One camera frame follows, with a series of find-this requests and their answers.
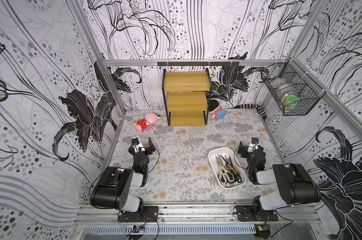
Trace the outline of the yellow handled black scissors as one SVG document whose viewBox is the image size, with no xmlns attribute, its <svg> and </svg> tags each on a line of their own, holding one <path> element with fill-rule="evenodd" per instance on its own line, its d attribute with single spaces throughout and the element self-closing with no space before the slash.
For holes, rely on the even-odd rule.
<svg viewBox="0 0 362 240">
<path fill-rule="evenodd" d="M 241 172 L 233 165 L 231 157 L 222 156 L 220 157 L 224 160 L 226 168 L 233 174 L 233 175 L 240 175 Z"/>
</svg>

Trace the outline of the white plastic storage box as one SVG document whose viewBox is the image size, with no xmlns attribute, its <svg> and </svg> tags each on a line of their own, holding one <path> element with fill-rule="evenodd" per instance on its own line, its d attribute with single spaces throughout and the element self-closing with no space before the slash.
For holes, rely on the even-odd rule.
<svg viewBox="0 0 362 240">
<path fill-rule="evenodd" d="M 242 177 L 242 180 L 243 182 L 242 183 L 237 183 L 235 181 L 235 178 L 234 176 L 232 175 L 232 173 L 226 168 L 225 166 L 225 162 L 224 160 L 220 157 L 220 155 L 222 156 L 227 156 L 227 157 L 231 157 L 232 159 L 232 162 L 234 164 L 235 167 L 237 167 L 240 172 L 241 172 L 241 177 Z M 216 161 L 216 156 L 218 156 L 220 158 L 220 160 L 222 161 L 222 165 L 224 166 L 224 168 L 228 171 L 228 175 L 229 175 L 229 182 L 226 183 L 226 184 L 222 184 L 220 182 L 220 180 L 218 179 L 218 173 L 219 173 L 219 167 L 218 167 L 218 164 L 217 164 L 217 161 Z M 221 147 L 221 148 L 217 148 L 217 149 L 214 149 L 214 150 L 211 150 L 208 154 L 208 158 L 209 158 L 209 162 L 211 164 L 211 167 L 214 171 L 214 174 L 215 174 L 215 178 L 217 179 L 219 185 L 221 188 L 225 189 L 225 190 L 233 190 L 235 188 L 239 188 L 243 185 L 245 185 L 245 183 L 247 182 L 248 178 L 247 178 L 247 175 L 245 173 L 245 170 L 242 168 L 241 165 L 237 164 L 236 163 L 236 160 L 237 158 L 235 157 L 235 153 L 228 147 Z"/>
</svg>

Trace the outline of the cream handled kitchen scissors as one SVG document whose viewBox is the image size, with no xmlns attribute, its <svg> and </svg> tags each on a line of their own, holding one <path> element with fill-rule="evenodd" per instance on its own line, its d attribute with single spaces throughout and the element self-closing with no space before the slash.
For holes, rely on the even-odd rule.
<svg viewBox="0 0 362 240">
<path fill-rule="evenodd" d="M 216 156 L 216 161 L 219 167 L 218 179 L 222 184 L 226 184 L 230 180 L 228 171 L 224 168 L 224 166 L 222 165 L 222 161 L 218 156 Z"/>
</svg>

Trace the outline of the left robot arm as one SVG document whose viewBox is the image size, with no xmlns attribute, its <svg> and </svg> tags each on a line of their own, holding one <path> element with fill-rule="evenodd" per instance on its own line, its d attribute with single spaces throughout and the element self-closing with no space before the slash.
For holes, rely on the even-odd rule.
<svg viewBox="0 0 362 240">
<path fill-rule="evenodd" d="M 124 213 L 143 213 L 143 200 L 129 194 L 131 187 L 144 187 L 149 173 L 149 155 L 157 149 L 152 139 L 144 147 L 139 138 L 133 138 L 128 149 L 133 156 L 133 167 L 107 167 L 90 193 L 90 204 L 100 209 L 118 209 Z"/>
</svg>

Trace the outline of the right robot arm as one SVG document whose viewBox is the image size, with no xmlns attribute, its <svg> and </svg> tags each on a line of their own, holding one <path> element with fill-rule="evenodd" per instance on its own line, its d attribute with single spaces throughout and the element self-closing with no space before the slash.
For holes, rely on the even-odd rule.
<svg viewBox="0 0 362 240">
<path fill-rule="evenodd" d="M 249 180 L 254 185 L 276 184 L 278 190 L 257 196 L 252 202 L 254 214 L 271 212 L 295 204 L 318 203 L 321 192 L 301 164 L 274 164 L 265 169 L 266 153 L 256 141 L 249 146 L 239 144 L 238 154 L 246 158 Z"/>
</svg>

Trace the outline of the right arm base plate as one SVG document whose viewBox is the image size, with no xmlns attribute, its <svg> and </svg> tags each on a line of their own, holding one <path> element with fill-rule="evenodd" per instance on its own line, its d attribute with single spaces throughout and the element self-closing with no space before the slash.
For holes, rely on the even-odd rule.
<svg viewBox="0 0 362 240">
<path fill-rule="evenodd" d="M 240 222 L 277 222 L 276 211 L 255 210 L 252 206 L 235 206 L 234 214 Z"/>
</svg>

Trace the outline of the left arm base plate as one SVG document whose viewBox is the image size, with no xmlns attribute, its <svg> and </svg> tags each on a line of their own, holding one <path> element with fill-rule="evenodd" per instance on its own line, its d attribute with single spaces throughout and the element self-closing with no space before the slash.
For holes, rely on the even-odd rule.
<svg viewBox="0 0 362 240">
<path fill-rule="evenodd" d="M 137 212 L 120 211 L 119 223 L 155 223 L 158 219 L 158 206 L 141 206 Z"/>
</svg>

